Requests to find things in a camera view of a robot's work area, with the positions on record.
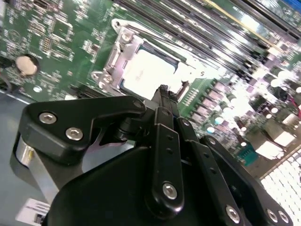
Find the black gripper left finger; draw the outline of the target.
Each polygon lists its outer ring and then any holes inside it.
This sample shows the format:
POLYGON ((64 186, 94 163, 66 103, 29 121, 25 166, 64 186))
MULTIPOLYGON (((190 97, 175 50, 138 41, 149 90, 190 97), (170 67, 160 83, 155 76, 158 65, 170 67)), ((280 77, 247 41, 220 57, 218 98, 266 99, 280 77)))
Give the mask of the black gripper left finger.
POLYGON ((178 148, 165 85, 152 100, 134 96, 39 102, 24 108, 14 154, 52 204, 70 181, 134 148, 178 148))

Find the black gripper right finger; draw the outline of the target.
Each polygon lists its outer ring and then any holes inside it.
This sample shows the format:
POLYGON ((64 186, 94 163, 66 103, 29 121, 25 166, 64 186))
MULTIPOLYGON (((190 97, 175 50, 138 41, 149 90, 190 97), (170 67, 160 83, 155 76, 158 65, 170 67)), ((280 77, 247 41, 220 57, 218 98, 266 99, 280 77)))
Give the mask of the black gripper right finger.
POLYGON ((212 136, 198 138, 191 123, 179 116, 177 94, 166 89, 164 104, 175 116, 182 155, 196 175, 194 198, 208 226, 292 226, 293 221, 254 177, 212 136))

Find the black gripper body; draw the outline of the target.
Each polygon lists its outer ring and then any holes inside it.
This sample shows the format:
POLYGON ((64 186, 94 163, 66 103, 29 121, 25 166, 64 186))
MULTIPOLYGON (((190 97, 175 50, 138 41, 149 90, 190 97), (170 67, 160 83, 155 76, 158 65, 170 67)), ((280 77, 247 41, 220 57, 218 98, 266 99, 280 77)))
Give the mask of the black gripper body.
POLYGON ((129 150, 65 185, 47 226, 207 226, 178 148, 129 150))

